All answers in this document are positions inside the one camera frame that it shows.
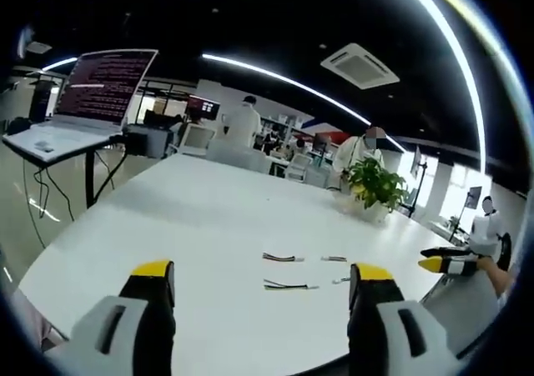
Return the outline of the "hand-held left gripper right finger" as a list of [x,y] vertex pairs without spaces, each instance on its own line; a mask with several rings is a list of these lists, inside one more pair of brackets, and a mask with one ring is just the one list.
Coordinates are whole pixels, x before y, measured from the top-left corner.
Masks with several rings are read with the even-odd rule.
[[350,266],[350,375],[454,375],[460,361],[446,330],[417,301],[404,298],[386,269]]

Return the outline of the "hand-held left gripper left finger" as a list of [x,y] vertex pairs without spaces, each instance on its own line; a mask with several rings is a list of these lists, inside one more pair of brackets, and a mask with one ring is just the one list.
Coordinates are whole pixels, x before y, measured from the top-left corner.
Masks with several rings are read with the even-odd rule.
[[174,262],[141,264],[46,355],[61,375],[170,375],[174,304]]

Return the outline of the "person's right hand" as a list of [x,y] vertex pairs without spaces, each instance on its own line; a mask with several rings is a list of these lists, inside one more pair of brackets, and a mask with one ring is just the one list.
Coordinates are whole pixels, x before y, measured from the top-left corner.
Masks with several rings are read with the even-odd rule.
[[493,288],[496,291],[496,296],[500,297],[507,292],[514,284],[514,278],[510,273],[498,267],[498,265],[490,257],[482,257],[476,261],[477,267],[483,270],[490,279]]

